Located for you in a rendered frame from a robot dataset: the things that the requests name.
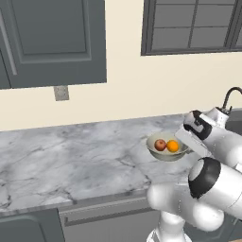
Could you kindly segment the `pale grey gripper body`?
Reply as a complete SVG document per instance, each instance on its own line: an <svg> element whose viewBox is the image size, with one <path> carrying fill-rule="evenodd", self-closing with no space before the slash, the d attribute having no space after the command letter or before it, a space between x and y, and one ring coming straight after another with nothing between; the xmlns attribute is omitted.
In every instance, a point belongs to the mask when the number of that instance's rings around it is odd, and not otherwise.
<svg viewBox="0 0 242 242"><path fill-rule="evenodd" d="M192 151L196 152L200 157L211 157L212 153L203 141L208 137L211 128L204 128L203 126L190 127L181 126L175 133L175 136Z"/></svg>

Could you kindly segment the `orange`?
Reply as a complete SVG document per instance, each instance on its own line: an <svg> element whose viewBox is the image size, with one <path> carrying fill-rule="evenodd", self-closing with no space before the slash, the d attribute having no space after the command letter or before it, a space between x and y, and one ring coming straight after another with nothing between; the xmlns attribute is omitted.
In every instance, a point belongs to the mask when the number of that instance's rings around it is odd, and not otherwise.
<svg viewBox="0 0 242 242"><path fill-rule="evenodd" d="M176 152L179 150L179 143L176 140L169 140L166 143L166 148L170 151L170 152Z"/></svg>

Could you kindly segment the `pale grey bowl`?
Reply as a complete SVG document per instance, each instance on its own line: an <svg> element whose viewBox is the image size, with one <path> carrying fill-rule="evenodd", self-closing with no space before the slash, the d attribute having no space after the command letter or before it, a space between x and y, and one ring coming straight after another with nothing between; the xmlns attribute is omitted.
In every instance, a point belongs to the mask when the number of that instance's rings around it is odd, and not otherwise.
<svg viewBox="0 0 242 242"><path fill-rule="evenodd" d="M170 140L175 140L179 145L179 149L176 152L170 152L167 148L163 151L159 151L155 148L155 142L160 139L164 140L166 143ZM188 150L188 146L177 139L174 133L165 131L150 135L147 138L147 149L153 157L160 161L174 162L184 156L185 152Z"/></svg>

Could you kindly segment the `red apple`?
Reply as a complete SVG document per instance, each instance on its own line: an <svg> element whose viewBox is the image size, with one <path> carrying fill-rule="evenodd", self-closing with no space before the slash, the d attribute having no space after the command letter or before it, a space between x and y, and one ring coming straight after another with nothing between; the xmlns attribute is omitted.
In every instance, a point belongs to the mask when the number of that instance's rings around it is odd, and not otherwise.
<svg viewBox="0 0 242 242"><path fill-rule="evenodd" d="M163 151L166 148L166 142L163 139L158 139L155 141L154 143L154 147L158 150L158 151Z"/></svg>

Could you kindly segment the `grey sink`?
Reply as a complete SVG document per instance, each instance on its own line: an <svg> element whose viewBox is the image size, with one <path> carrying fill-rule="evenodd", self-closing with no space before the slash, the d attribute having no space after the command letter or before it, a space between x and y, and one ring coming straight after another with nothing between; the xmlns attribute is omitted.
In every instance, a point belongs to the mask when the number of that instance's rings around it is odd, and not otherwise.
<svg viewBox="0 0 242 242"><path fill-rule="evenodd" d="M242 135L242 109L232 110L226 129Z"/></svg>

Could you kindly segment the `black curved tap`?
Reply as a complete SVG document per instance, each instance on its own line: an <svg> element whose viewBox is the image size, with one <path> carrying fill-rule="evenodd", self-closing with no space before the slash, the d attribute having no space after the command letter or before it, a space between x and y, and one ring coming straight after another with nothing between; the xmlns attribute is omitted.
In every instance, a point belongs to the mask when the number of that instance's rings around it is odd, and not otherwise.
<svg viewBox="0 0 242 242"><path fill-rule="evenodd" d="M226 111L226 107L227 107L230 95L233 91L238 91L242 95L242 88L240 87L232 87L231 89L229 89L227 94L225 95L225 99L222 105L222 110Z"/></svg>

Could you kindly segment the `dark grey framed window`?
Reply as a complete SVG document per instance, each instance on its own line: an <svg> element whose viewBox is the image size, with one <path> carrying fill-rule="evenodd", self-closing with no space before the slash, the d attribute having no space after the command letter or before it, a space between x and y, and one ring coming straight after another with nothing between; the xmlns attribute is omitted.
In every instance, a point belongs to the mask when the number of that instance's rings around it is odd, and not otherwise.
<svg viewBox="0 0 242 242"><path fill-rule="evenodd" d="M144 0L143 56L242 52L242 0Z"/></svg>

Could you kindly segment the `grey drawer front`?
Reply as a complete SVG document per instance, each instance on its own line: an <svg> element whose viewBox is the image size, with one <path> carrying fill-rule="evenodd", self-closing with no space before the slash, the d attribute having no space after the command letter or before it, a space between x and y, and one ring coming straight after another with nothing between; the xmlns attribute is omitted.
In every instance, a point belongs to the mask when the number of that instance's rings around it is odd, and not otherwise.
<svg viewBox="0 0 242 242"><path fill-rule="evenodd" d="M64 226L65 217L69 220L77 220L146 207L149 207L147 199L140 197L60 209L60 222L65 242L146 242L147 236L158 224L160 216L158 211Z"/></svg>

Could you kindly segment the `large grey cupboard door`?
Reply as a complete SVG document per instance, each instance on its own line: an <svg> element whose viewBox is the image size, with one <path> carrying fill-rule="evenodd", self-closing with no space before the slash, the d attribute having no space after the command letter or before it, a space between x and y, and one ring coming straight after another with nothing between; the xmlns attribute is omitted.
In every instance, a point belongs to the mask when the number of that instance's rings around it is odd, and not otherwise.
<svg viewBox="0 0 242 242"><path fill-rule="evenodd" d="M17 68L10 89L105 83L105 0L0 0Z"/></svg>

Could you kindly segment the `grey lower cupboard door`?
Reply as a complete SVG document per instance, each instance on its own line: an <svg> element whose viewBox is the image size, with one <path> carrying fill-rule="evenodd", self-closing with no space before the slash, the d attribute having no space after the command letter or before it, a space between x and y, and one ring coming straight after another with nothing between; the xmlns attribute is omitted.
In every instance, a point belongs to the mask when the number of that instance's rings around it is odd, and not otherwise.
<svg viewBox="0 0 242 242"><path fill-rule="evenodd" d="M58 210L0 217L0 242L65 242Z"/></svg>

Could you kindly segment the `narrow grey cupboard door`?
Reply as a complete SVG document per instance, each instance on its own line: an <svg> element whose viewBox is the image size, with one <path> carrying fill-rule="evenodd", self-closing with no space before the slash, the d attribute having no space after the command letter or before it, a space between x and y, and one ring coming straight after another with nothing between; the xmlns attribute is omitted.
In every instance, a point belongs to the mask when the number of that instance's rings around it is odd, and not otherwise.
<svg viewBox="0 0 242 242"><path fill-rule="evenodd" d="M1 89L10 89L10 82L8 73L6 70L6 66L2 57L2 53L0 51L0 90Z"/></svg>

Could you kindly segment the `grey wall socket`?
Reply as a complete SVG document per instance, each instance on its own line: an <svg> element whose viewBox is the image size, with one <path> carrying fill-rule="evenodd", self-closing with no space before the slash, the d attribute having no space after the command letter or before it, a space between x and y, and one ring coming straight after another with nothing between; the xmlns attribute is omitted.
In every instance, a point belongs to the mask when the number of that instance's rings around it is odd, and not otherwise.
<svg viewBox="0 0 242 242"><path fill-rule="evenodd" d="M66 101L69 99L69 91L67 86L55 86L54 95L57 101Z"/></svg>

